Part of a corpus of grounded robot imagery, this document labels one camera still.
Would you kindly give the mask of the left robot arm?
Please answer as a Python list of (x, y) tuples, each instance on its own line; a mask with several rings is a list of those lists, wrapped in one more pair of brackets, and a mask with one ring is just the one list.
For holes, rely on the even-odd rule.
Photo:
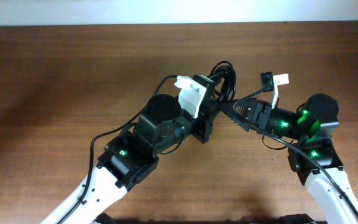
[(157, 167), (159, 154), (194, 136), (206, 143), (218, 114), (213, 98), (217, 78), (177, 76), (178, 96), (154, 93), (138, 114), (107, 143), (79, 186), (44, 223), (95, 223), (105, 209), (122, 199)]

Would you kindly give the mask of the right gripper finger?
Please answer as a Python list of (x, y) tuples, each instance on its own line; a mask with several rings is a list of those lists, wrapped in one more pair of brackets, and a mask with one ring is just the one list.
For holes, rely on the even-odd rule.
[(234, 111), (239, 114), (254, 113), (263, 107), (264, 103), (256, 98), (250, 98), (248, 100), (238, 100), (234, 103)]
[(238, 126), (244, 131), (249, 131), (250, 124), (249, 120), (241, 115), (234, 107), (235, 101), (225, 102), (221, 105), (220, 110), (231, 120), (233, 120)]

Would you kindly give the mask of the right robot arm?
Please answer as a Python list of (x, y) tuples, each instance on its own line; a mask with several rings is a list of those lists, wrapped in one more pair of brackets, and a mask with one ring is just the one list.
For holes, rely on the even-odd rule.
[(314, 94), (296, 111), (278, 107), (278, 88), (289, 83), (287, 73), (261, 75), (262, 92), (271, 91), (271, 102), (255, 93), (223, 103), (221, 110), (243, 130), (254, 130), (288, 149), (293, 172), (322, 209), (328, 223), (358, 223), (358, 201), (331, 136), (338, 128), (337, 100)]

